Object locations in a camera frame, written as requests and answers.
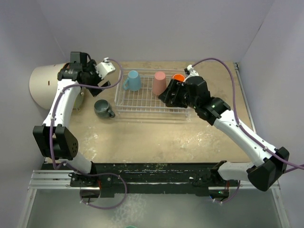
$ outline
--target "gray floor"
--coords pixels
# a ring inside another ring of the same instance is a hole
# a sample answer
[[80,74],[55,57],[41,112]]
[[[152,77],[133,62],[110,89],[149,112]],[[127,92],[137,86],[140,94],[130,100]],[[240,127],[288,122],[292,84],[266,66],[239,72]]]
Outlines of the gray floor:
[[[122,198],[98,199],[110,206]],[[80,204],[79,190],[38,190],[28,228],[280,228],[272,192],[241,190],[229,203],[194,195],[129,195],[114,210]]]

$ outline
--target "wooden table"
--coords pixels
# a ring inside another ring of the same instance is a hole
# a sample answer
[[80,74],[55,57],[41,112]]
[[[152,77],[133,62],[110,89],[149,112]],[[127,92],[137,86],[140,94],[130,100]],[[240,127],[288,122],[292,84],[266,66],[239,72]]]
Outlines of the wooden table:
[[[122,62],[124,68],[183,69],[192,62]],[[239,118],[251,126],[239,81],[232,62],[227,63],[236,82]],[[226,69],[219,63],[195,67],[208,83],[212,96],[232,106],[232,86]],[[119,70],[110,76],[113,84]],[[92,97],[86,91],[80,111],[73,111],[70,131],[79,141],[80,152],[93,162],[247,162],[247,155],[224,133],[199,119],[191,110],[188,117],[176,114],[121,113],[114,119],[99,119],[94,103],[105,99],[114,112],[116,87]]]

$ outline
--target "blue cup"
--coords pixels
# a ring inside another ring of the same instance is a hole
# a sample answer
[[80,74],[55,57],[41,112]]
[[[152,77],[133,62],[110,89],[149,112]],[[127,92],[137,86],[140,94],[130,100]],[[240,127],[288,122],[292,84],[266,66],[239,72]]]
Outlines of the blue cup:
[[130,89],[131,91],[138,91],[142,87],[141,77],[139,76],[138,72],[135,70],[131,70],[128,73],[128,78],[123,83],[123,89],[127,90]]

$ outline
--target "pink cup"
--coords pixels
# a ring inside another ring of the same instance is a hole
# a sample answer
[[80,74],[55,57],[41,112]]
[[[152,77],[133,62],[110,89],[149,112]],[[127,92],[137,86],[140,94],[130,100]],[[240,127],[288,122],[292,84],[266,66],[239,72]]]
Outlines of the pink cup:
[[158,71],[154,75],[152,92],[159,96],[167,88],[166,74],[162,71]]

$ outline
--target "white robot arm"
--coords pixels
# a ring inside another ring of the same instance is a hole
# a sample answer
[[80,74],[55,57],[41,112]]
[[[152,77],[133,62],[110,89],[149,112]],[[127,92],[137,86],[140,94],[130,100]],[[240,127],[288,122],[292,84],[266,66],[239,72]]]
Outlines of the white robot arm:
[[289,152],[284,147],[277,149],[241,120],[236,120],[228,104],[218,97],[210,96],[207,82],[192,65],[185,69],[185,73],[186,79],[183,82],[172,79],[159,99],[167,106],[192,107],[201,119],[225,133],[250,158],[251,162],[247,163],[221,161],[214,167],[215,178],[249,181],[259,190],[266,191],[286,170],[286,164],[269,152],[286,161]]
[[[82,153],[78,151],[78,141],[69,132],[69,122],[72,114],[74,102],[80,93],[80,86],[72,85],[89,85],[98,86],[107,75],[115,71],[115,67],[108,58],[97,64],[93,59],[87,62],[87,53],[71,52],[71,62],[65,65],[58,73],[57,92],[51,109],[43,122],[42,126],[35,126],[33,130],[34,137],[43,156],[50,156],[50,146],[46,142],[46,135],[51,127],[52,116],[55,116],[53,128],[55,136],[53,136],[53,150],[57,161],[66,162],[82,173],[90,173],[92,171],[92,163],[86,159]],[[101,89],[90,89],[93,96],[96,96]]]

